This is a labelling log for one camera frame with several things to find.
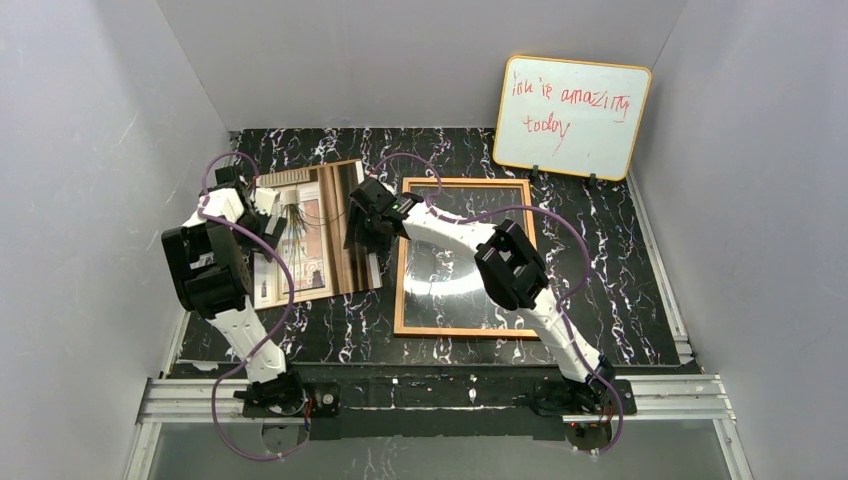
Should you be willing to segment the printed photo sheet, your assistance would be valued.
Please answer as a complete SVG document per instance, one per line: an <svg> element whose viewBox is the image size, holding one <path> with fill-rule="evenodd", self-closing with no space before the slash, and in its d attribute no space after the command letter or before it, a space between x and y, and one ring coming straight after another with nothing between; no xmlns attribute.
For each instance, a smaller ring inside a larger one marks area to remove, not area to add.
<svg viewBox="0 0 848 480"><path fill-rule="evenodd" d="M283 307L382 287L378 258L359 244L345 244L349 195L366 179L361 160L284 170L262 175L258 185L280 194L287 226L277 253L287 278L271 257L254 255L254 306Z"/></svg>

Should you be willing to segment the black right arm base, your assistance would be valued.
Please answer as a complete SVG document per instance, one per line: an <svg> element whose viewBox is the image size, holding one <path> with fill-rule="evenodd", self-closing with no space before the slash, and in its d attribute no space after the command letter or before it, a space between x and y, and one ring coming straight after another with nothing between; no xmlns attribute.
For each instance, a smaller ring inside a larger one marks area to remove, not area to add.
<svg viewBox="0 0 848 480"><path fill-rule="evenodd" d="M635 415L638 411L631 383L614 380L612 386L619 394L620 407L615 407L613 394L601 387L597 395L586 384L570 380L535 382L527 400L531 410L540 416L594 415L598 420L612 418L622 411Z"/></svg>

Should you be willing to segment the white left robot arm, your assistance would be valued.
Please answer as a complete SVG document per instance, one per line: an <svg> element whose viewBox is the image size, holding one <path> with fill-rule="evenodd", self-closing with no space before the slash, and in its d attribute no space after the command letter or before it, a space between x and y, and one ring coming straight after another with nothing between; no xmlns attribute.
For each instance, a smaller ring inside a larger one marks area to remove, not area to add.
<svg viewBox="0 0 848 480"><path fill-rule="evenodd" d="M248 380L266 384L286 373L282 350L266 338L251 300L247 252L273 256L287 227L280 193L253 187L234 166L215 170L198 209L161 243L180 304L215 327L246 363Z"/></svg>

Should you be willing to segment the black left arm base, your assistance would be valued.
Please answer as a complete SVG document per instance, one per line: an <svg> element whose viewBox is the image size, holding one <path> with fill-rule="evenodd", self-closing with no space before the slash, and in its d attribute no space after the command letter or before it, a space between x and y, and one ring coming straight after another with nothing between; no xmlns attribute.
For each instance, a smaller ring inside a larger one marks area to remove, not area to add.
<svg viewBox="0 0 848 480"><path fill-rule="evenodd" d="M305 383L287 391L260 392L249 385L233 393L243 402L246 418L333 418L339 414L341 391L335 383Z"/></svg>

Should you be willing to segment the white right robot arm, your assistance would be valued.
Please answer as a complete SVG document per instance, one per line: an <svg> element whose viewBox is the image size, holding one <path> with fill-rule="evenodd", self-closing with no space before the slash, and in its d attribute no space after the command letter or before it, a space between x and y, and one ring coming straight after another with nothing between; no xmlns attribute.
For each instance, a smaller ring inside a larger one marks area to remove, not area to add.
<svg viewBox="0 0 848 480"><path fill-rule="evenodd" d="M381 252L404 238L472 257L489 299L524 320L565 379L594 389L611 386L610 361L573 325L550 286L542 255L518 223L492 224L488 212L462 218L437 208L430 196L397 194L373 177L355 187L349 199L347 246Z"/></svg>

